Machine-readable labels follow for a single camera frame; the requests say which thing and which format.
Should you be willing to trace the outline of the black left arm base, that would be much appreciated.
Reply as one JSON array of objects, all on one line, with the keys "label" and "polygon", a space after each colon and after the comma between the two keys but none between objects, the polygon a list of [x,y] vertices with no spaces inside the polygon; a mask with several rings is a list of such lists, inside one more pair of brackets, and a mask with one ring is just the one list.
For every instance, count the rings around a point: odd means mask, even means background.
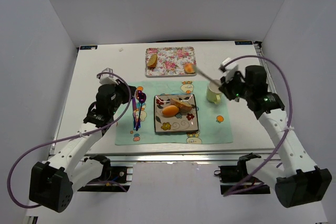
[{"label": "black left arm base", "polygon": [[78,189],[80,192],[126,193],[132,180],[132,168],[127,166],[112,165],[108,158],[102,155],[85,157],[82,161],[99,161],[103,165],[100,177],[91,180]]}]

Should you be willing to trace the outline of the metal tongs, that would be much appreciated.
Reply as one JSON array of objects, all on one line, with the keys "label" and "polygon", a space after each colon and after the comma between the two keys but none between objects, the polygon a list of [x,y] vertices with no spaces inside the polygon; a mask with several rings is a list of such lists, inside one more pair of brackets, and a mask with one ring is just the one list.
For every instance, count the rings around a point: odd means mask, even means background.
[{"label": "metal tongs", "polygon": [[197,73],[198,75],[201,75],[202,77],[204,77],[205,79],[207,79],[210,83],[213,83],[215,86],[217,86],[217,87],[221,86],[221,82],[220,81],[216,81],[215,79],[213,79],[210,76],[208,76],[197,65],[193,65],[193,70],[194,70],[195,73]]}]

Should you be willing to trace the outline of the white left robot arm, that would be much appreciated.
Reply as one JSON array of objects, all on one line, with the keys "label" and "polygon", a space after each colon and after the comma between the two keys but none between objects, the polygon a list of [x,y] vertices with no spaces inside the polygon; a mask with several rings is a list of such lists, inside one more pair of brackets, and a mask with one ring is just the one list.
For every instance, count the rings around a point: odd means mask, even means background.
[{"label": "white left robot arm", "polygon": [[78,131],[57,154],[45,162],[36,163],[31,172],[29,200],[55,212],[63,212],[73,194],[95,179],[106,179],[110,160],[102,155],[85,158],[89,149],[116,123],[117,109],[134,97],[136,87],[121,80],[98,88],[95,102]]}]

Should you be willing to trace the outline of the sliced bread piece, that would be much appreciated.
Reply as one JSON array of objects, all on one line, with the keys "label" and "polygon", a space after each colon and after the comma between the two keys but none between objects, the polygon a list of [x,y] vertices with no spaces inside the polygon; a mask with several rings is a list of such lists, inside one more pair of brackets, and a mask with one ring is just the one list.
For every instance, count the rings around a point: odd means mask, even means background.
[{"label": "sliced bread piece", "polygon": [[170,99],[170,104],[178,107],[181,113],[189,112],[193,108],[189,103],[175,98]]}]

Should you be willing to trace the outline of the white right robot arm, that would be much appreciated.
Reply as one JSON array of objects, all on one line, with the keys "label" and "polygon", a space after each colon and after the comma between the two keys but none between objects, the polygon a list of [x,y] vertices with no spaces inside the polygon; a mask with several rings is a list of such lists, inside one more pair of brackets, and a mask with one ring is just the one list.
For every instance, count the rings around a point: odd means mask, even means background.
[{"label": "white right robot arm", "polygon": [[261,156],[250,153],[239,158],[236,175],[240,183],[257,178],[272,188],[280,203],[294,207],[321,201],[331,183],[328,169],[320,169],[303,148],[289,116],[276,93],[268,90],[267,73],[262,66],[248,66],[245,74],[238,67],[220,67],[223,72],[219,90],[229,100],[244,99],[257,121],[272,140],[283,168],[269,165]]}]

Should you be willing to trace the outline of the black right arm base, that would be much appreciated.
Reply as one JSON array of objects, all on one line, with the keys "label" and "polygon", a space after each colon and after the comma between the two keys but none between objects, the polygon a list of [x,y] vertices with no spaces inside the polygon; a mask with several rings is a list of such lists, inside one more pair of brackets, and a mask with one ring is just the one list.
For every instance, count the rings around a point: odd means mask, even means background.
[{"label": "black right arm base", "polygon": [[[236,165],[220,166],[214,171],[214,176],[219,178],[220,192],[224,196],[225,193],[236,183],[247,176],[246,162],[251,159],[260,159],[261,156],[255,153],[249,153],[241,156]],[[266,195],[270,194],[269,186],[265,185],[256,177],[250,178],[248,181],[240,185],[236,190],[240,192],[237,195]]]}]

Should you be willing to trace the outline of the orange glossy bread roll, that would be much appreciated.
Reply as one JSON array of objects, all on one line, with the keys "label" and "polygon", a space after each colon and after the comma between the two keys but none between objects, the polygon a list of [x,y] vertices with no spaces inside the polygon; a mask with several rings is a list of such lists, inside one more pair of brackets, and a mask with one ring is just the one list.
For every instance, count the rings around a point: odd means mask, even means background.
[{"label": "orange glossy bread roll", "polygon": [[168,105],[162,109],[162,115],[170,118],[179,113],[179,108],[175,105]]}]

